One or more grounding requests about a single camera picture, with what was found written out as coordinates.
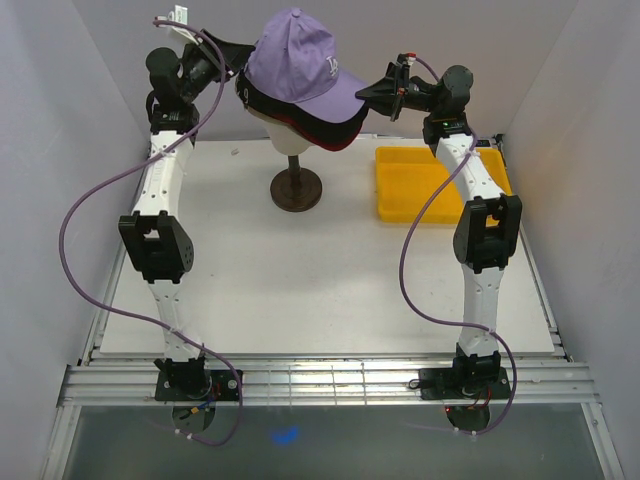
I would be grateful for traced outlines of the black cap white NY logo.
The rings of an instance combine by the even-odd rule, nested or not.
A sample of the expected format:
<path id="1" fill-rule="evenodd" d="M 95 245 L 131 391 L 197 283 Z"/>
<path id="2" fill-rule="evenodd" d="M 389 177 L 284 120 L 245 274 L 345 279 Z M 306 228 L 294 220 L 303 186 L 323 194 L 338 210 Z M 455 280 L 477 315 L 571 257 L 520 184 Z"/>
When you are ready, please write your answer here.
<path id="1" fill-rule="evenodd" d="M 236 77 L 235 90 L 243 104 L 248 103 L 253 109 L 274 119 L 286 117 L 300 121 L 321 120 L 294 104 L 276 100 L 260 92 L 249 82 L 243 72 Z M 344 122 L 362 121 L 364 123 L 368 111 L 366 106 L 362 106 L 352 118 Z"/>

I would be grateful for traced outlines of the purple baseball cap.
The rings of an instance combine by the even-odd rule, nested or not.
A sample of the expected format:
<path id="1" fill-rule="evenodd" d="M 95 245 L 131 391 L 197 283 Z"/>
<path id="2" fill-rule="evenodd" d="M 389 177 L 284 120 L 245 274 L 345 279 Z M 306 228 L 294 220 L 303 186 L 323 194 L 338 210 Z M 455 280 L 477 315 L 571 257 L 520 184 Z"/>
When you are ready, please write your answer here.
<path id="1" fill-rule="evenodd" d="M 265 25 L 245 67 L 261 93 L 329 123 L 356 116 L 365 83 L 340 66 L 334 36 L 297 7 L 276 13 Z"/>

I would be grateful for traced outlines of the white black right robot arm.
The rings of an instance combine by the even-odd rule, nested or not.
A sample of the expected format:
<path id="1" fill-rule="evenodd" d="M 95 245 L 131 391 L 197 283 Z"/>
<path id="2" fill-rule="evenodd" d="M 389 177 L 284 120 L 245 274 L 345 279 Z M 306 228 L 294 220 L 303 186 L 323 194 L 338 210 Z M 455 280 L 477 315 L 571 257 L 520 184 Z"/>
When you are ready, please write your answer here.
<path id="1" fill-rule="evenodd" d="M 453 235 L 464 279 L 463 317 L 456 324 L 460 336 L 451 367 L 422 385 L 464 397 L 484 391 L 514 394 L 517 371 L 501 364 L 513 354 L 497 332 L 497 313 L 501 281 L 519 238 L 522 202 L 497 185 L 477 151 L 478 136 L 466 115 L 471 71 L 454 65 L 427 82 L 411 73 L 418 60 L 414 53 L 399 54 L 381 80 L 356 96 L 391 121 L 404 109 L 425 113 L 424 143 L 447 169 L 443 184 L 455 186 L 463 201 Z"/>

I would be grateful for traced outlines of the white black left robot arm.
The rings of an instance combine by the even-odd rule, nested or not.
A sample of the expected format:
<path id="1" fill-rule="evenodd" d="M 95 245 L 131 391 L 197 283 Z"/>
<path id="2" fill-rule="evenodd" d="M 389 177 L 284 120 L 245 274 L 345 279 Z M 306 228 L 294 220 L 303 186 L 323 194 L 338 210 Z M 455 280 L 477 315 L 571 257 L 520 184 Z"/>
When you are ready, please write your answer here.
<path id="1" fill-rule="evenodd" d="M 179 312 L 183 276 L 194 264 L 194 245 L 178 220 L 186 166 L 196 141 L 198 95 L 211 83 L 224 84 L 246 64 L 254 48 L 212 36 L 188 43 L 182 54 L 159 47 L 146 57 L 151 91 L 146 99 L 152 164 L 142 191 L 118 230 L 129 260 L 154 297 L 164 334 L 164 356 L 156 360 L 168 386 L 190 399 L 205 397 L 212 376 L 203 352 Z"/>

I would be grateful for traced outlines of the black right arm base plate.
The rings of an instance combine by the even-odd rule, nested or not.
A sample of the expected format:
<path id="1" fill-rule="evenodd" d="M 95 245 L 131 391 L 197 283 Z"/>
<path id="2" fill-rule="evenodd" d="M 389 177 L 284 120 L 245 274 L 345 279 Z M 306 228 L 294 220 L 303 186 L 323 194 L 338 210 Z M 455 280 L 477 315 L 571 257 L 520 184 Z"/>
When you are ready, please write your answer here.
<path id="1" fill-rule="evenodd" d="M 466 400 L 488 392 L 492 399 L 506 400 L 512 392 L 505 368 L 479 379 L 458 377 L 452 368 L 423 368 L 413 388 L 420 391 L 422 400 Z"/>

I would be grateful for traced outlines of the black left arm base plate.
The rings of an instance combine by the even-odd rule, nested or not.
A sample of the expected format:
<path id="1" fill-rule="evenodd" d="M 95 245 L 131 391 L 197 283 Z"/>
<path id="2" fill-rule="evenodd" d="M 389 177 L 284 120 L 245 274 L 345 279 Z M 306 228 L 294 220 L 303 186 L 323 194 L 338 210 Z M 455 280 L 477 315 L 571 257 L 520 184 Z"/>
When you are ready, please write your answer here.
<path id="1" fill-rule="evenodd" d="M 239 382 L 229 370 L 172 376 L 160 372 L 153 399 L 159 402 L 238 401 Z"/>

